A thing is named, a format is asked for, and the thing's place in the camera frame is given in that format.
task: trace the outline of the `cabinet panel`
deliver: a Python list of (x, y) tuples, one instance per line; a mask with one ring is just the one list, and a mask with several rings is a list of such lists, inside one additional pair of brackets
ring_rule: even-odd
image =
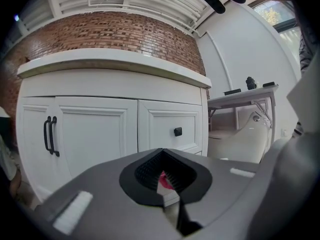
[[(182, 128), (182, 134), (175, 129)], [(138, 148), (170, 148), (198, 153), (203, 144), (202, 106), (139, 100)]]
[[(20, 98), (16, 133), (19, 153), (28, 180), (40, 201), (71, 179), (66, 161), (46, 149), (44, 123), (53, 117), (53, 97)], [(47, 144), (49, 124), (46, 124)]]
[(101, 97), (56, 97), (58, 146), (72, 177), (138, 152), (138, 101)]

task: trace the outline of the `pink object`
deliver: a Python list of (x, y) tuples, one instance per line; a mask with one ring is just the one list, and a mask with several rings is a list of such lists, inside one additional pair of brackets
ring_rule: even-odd
[(174, 188), (171, 186), (171, 184), (169, 183), (169, 181), (167, 180), (167, 175), (165, 174), (165, 172), (163, 171), (160, 175), (159, 178), (159, 182), (161, 183), (161, 185), (168, 189), (168, 190), (173, 190)]

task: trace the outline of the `tree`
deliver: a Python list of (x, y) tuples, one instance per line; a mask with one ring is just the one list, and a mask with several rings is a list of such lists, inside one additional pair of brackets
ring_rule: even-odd
[(272, 9), (261, 11), (260, 15), (272, 26), (279, 22), (280, 14)]

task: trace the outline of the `white table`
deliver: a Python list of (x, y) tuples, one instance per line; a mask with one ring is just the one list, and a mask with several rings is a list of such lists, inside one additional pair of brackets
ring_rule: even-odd
[[(275, 141), (275, 133), (276, 133), (275, 92), (278, 89), (278, 87), (279, 86), (275, 84), (268, 87), (242, 91), (242, 92), (230, 94), (227, 96), (209, 99), (207, 101), (208, 110), (212, 111), (209, 118), (213, 116), (216, 110), (256, 105), (270, 120), (270, 123), (271, 123), (270, 126), (272, 129), (272, 134), (271, 134), (271, 144), (272, 144)], [(264, 102), (265, 104), (267, 104), (267, 99), (270, 99), (270, 102), (271, 102), (272, 118), (269, 117), (268, 112), (261, 106), (261, 102)]]

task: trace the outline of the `countertop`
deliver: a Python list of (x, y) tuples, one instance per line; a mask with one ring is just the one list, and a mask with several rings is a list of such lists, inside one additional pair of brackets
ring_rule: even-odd
[(21, 65), (17, 75), (24, 79), (68, 69), (124, 70), (172, 79), (205, 89), (212, 87), (209, 78), (184, 66), (146, 54), (109, 48), (84, 48), (53, 53)]

